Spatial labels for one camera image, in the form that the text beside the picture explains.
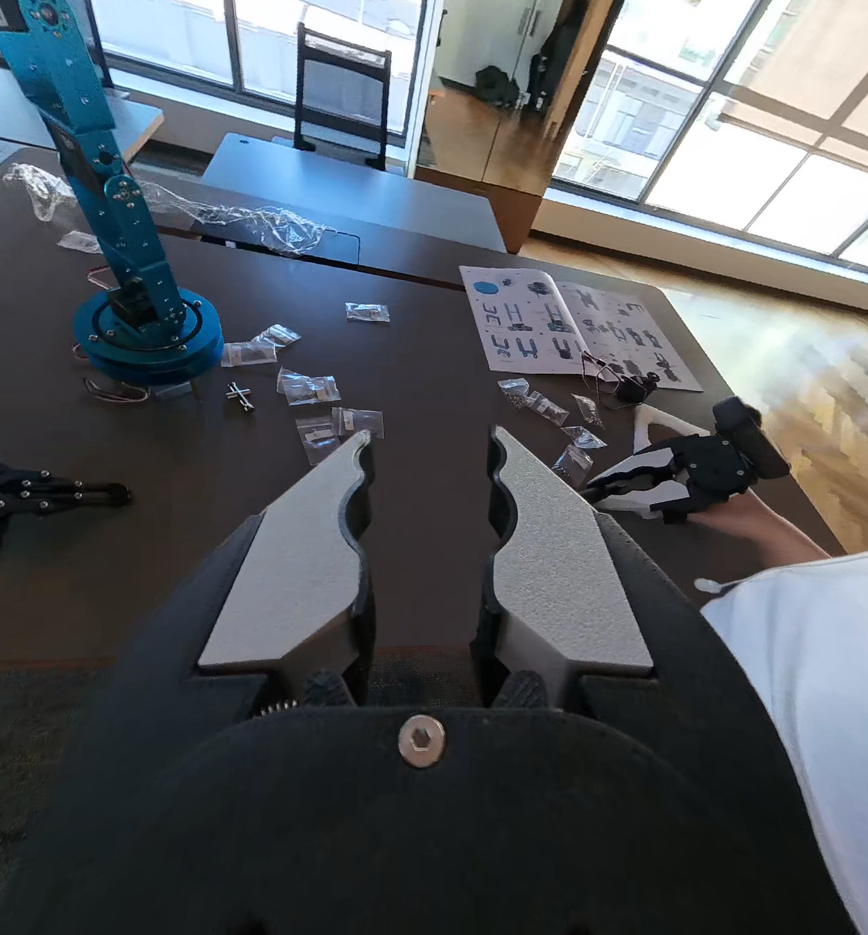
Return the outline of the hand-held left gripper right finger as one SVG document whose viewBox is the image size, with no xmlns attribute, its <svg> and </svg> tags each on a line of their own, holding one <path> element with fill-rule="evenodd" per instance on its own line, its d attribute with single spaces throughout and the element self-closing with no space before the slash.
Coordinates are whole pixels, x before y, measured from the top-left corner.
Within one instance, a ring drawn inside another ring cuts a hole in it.
<svg viewBox="0 0 868 935">
<path fill-rule="evenodd" d="M 654 663 L 594 509 L 505 428 L 491 427 L 485 571 L 472 660 L 485 706 L 535 672 L 554 707 L 583 675 L 646 679 Z"/>
</svg>

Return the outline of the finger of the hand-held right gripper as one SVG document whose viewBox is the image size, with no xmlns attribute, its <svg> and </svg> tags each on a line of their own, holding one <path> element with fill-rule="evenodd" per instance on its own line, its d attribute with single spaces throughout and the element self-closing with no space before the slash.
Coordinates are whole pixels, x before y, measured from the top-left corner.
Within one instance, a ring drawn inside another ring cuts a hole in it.
<svg viewBox="0 0 868 935">
<path fill-rule="evenodd" d="M 638 451 L 604 470 L 590 488 L 656 488 L 676 480 L 675 453 L 668 443 Z"/>
<path fill-rule="evenodd" d="M 604 511 L 628 511 L 644 519 L 658 518 L 663 509 L 675 509 L 687 501 L 687 487 L 677 481 L 664 481 L 650 489 L 610 494 L 595 506 Z"/>
</svg>

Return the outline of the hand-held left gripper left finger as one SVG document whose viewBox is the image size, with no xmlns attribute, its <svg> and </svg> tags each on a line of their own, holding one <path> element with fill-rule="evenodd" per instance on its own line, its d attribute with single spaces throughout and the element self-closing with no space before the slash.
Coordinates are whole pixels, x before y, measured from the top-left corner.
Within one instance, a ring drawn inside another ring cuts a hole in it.
<svg viewBox="0 0 868 935">
<path fill-rule="evenodd" d="M 302 700 L 311 674 L 335 672 L 367 699 L 374 596 L 360 541 L 370 525 L 372 436 L 359 430 L 261 514 L 197 666 L 274 675 Z"/>
</svg>

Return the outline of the black servo motor with wires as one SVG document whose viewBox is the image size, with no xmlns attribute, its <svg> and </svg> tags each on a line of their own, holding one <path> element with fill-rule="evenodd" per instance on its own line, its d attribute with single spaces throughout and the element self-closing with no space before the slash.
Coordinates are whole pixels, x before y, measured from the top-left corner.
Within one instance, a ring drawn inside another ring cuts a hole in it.
<svg viewBox="0 0 868 935">
<path fill-rule="evenodd" d="M 603 393 L 612 396 L 619 404 L 617 408 L 631 408 L 646 403 L 650 395 L 660 387 L 660 375 L 655 372 L 626 372 L 618 365 L 610 364 L 591 352 L 581 352 L 582 379 L 593 387 L 597 398 Z"/>
</svg>

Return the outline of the person's right forearm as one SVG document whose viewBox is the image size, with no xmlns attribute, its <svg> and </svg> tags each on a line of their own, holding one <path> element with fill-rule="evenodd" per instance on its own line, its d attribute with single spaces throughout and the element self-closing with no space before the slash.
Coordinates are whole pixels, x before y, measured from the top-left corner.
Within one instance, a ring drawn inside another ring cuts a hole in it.
<svg viewBox="0 0 868 935">
<path fill-rule="evenodd" d="M 761 500 L 751 520 L 749 538 L 755 543 L 763 567 L 791 567 L 830 559 L 830 555 L 790 521 Z"/>
</svg>

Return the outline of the dark desk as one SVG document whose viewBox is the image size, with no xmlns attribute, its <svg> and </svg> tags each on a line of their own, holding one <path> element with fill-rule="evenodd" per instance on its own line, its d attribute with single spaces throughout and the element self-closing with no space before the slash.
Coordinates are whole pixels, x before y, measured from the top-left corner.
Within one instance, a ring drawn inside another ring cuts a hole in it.
<svg viewBox="0 0 868 935">
<path fill-rule="evenodd" d="M 0 667 L 111 659 L 247 518 L 312 468 L 277 368 L 239 368 L 254 413 L 217 368 L 197 394 L 101 402 L 82 384 L 70 317 L 96 259 L 57 245 L 0 177 L 0 462 L 129 487 L 124 508 L 12 520 L 0 548 Z M 551 465 L 566 437 L 498 389 L 462 290 L 194 240 L 164 238 L 180 282 L 212 300 L 229 339 L 280 322 L 302 335 L 289 368 L 333 375 L 342 401 L 380 410 L 371 443 L 368 555 L 384 646 L 474 636 L 489 556 L 487 448 L 500 426 Z"/>
</svg>

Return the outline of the desk with wooden edge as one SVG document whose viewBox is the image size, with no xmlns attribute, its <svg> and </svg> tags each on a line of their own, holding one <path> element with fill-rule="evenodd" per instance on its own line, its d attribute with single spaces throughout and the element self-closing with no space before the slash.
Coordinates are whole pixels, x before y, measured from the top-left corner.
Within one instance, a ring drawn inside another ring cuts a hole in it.
<svg viewBox="0 0 868 935">
<path fill-rule="evenodd" d="M 160 129 L 163 112 L 157 108 L 110 93 L 116 142 L 125 159 L 131 159 Z M 37 109 L 20 92 L 14 76 L 0 68 L 0 163 L 21 148 L 55 150 Z"/>
</svg>

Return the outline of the person's right hand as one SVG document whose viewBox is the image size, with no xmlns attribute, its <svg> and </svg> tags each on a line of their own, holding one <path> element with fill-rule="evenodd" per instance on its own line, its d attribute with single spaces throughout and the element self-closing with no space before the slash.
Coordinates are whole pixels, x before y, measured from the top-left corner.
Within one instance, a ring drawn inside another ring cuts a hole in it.
<svg viewBox="0 0 868 935">
<path fill-rule="evenodd" d="M 711 529 L 733 539 L 759 543 L 774 529 L 775 514 L 751 490 L 736 494 L 723 503 L 691 512 L 690 524 Z"/>
</svg>

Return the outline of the white foam cutout piece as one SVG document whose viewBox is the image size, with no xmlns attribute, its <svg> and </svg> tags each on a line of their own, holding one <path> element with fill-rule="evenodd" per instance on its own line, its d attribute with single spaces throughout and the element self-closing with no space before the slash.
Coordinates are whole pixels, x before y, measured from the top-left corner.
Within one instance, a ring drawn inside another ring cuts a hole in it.
<svg viewBox="0 0 868 935">
<path fill-rule="evenodd" d="M 655 467 L 662 467 L 662 464 L 656 464 L 652 454 L 642 454 L 642 450 L 647 449 L 651 444 L 649 438 L 649 429 L 651 426 L 673 430 L 675 436 L 678 438 L 711 437 L 711 432 L 707 429 L 694 426 L 679 417 L 656 409 L 649 404 L 640 405 L 635 410 L 634 415 L 632 430 L 633 453 L 632 456 L 626 460 L 627 462 L 632 462 L 633 468 L 645 467 L 647 469 L 654 469 Z"/>
</svg>

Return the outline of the open instruction manual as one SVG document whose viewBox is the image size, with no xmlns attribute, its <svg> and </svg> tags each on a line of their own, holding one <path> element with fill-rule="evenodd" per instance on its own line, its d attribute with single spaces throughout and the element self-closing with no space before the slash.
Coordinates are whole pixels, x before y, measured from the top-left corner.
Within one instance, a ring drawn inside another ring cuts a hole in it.
<svg viewBox="0 0 868 935">
<path fill-rule="evenodd" d="M 658 388 L 703 390 L 638 298 L 527 268 L 459 272 L 492 371 L 608 382 L 652 373 Z"/>
</svg>

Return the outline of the cluster of clear hardware bags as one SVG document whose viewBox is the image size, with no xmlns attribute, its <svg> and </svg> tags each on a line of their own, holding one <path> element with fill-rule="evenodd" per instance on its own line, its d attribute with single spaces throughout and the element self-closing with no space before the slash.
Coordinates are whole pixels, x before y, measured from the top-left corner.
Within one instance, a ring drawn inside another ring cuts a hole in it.
<svg viewBox="0 0 868 935">
<path fill-rule="evenodd" d="M 275 323 L 250 340 L 226 343 L 220 365 L 222 368 L 273 365 L 278 362 L 280 351 L 299 340 L 299 333 Z M 384 438 L 382 412 L 343 406 L 336 378 L 331 375 L 312 377 L 280 367 L 276 389 L 290 408 L 326 407 L 326 411 L 316 415 L 295 419 L 300 443 L 311 467 L 322 463 L 358 433 Z"/>
</svg>

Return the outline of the black toy robot claw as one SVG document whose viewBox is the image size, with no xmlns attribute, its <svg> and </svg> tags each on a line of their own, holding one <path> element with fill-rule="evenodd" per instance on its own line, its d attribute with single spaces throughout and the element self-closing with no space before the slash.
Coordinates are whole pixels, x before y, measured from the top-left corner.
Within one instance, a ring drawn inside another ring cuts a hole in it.
<svg viewBox="0 0 868 935">
<path fill-rule="evenodd" d="M 131 490 L 122 484 L 87 483 L 0 463 L 0 547 L 15 516 L 44 518 L 77 508 L 124 508 L 131 501 Z"/>
</svg>

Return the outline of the large window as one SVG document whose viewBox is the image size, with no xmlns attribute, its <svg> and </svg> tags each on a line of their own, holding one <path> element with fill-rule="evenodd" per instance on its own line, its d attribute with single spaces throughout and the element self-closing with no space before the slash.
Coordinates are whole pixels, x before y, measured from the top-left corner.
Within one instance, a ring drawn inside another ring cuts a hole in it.
<svg viewBox="0 0 868 935">
<path fill-rule="evenodd" d="M 553 179 L 868 272 L 868 1 L 622 2 Z"/>
<path fill-rule="evenodd" d="M 430 2 L 92 2 L 104 50 L 119 68 L 178 75 L 252 107 L 291 114 L 297 97 L 298 31 L 391 56 L 387 130 L 403 137 L 412 109 Z"/>
</svg>

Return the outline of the crumpled clear plastic wrap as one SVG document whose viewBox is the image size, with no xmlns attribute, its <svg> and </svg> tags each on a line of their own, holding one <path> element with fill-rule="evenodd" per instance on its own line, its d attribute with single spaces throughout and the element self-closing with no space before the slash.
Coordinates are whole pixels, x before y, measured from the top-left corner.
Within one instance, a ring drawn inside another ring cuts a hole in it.
<svg viewBox="0 0 868 935">
<path fill-rule="evenodd" d="M 89 233 L 88 222 L 69 184 L 30 163 L 18 163 L 0 171 L 4 184 L 23 190 L 35 217 L 65 235 L 72 230 Z M 174 193 L 153 181 L 136 181 L 156 220 L 191 221 L 208 237 L 243 241 L 285 255 L 316 251 L 329 228 L 302 218 L 285 208 L 207 204 Z"/>
</svg>

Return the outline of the black slatted chair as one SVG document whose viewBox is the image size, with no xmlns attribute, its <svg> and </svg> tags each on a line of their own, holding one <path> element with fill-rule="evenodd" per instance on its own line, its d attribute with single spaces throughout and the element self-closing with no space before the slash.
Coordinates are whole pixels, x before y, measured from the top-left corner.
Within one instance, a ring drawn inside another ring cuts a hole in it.
<svg viewBox="0 0 868 935">
<path fill-rule="evenodd" d="M 294 149 L 317 152 L 305 125 L 369 141 L 368 168 L 386 171 L 392 53 L 297 25 Z"/>
</svg>

